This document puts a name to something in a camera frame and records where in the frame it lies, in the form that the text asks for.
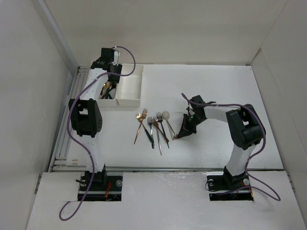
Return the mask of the small copper spoon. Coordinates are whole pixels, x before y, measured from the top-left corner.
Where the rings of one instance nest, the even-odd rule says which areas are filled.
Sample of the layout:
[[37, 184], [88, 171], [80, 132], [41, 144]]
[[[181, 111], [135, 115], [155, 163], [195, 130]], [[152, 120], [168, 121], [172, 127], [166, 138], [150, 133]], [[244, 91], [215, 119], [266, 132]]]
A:
[[170, 123], [168, 123], [169, 128], [170, 128], [170, 133], [172, 135], [172, 139], [177, 139], [177, 134], [175, 133], [174, 129], [172, 128], [172, 126], [170, 125]]

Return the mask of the green handle gold spoon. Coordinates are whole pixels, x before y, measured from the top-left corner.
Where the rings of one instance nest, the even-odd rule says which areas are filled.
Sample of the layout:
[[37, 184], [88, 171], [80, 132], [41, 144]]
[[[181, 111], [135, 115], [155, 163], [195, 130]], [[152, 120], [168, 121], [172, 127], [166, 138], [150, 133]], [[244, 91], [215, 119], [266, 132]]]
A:
[[110, 87], [109, 87], [109, 91], [108, 91], [108, 99], [110, 99], [110, 100], [112, 100], [113, 98], [112, 98], [112, 95], [111, 95], [111, 92], [113, 91], [113, 90], [115, 90], [116, 89], [116, 84], [115, 83], [111, 83], [111, 85], [110, 85]]

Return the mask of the white ceramic spoon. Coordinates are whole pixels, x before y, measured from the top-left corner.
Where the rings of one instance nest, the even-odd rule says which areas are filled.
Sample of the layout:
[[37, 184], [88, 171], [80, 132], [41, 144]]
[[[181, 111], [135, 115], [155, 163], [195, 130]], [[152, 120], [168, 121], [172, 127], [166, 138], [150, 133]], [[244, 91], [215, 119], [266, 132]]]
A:
[[170, 135], [171, 135], [171, 139], [174, 140], [175, 139], [175, 132], [173, 130], [173, 128], [171, 127], [170, 123], [169, 123], [169, 118], [170, 118], [170, 113], [168, 111], [163, 111], [162, 112], [162, 118], [166, 121]]

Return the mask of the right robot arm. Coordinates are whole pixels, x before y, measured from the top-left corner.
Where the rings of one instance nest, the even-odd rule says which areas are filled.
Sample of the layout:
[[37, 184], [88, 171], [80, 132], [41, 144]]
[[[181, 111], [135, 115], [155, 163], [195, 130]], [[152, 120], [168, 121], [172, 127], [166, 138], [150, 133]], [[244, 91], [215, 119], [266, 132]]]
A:
[[266, 135], [254, 107], [250, 104], [220, 106], [215, 102], [206, 103], [200, 95], [192, 97], [188, 103], [188, 113], [183, 115], [181, 129], [175, 139], [197, 133], [197, 125], [207, 119], [226, 122], [234, 143], [231, 157], [222, 175], [214, 175], [207, 180], [213, 185], [210, 191], [238, 189], [247, 177], [246, 163], [250, 155]]

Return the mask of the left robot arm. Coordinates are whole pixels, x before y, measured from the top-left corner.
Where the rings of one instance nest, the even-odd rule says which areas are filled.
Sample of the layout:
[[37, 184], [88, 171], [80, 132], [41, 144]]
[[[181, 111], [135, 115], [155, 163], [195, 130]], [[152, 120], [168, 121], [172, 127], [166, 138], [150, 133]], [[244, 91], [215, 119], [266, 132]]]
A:
[[107, 175], [103, 154], [100, 152], [98, 136], [103, 126], [98, 99], [104, 84], [113, 73], [121, 73], [117, 68], [120, 53], [113, 48], [102, 48], [101, 56], [92, 63], [84, 89], [78, 99], [71, 99], [71, 127], [79, 136], [78, 143], [85, 148], [86, 157], [85, 181], [91, 182], [96, 190], [107, 186]]

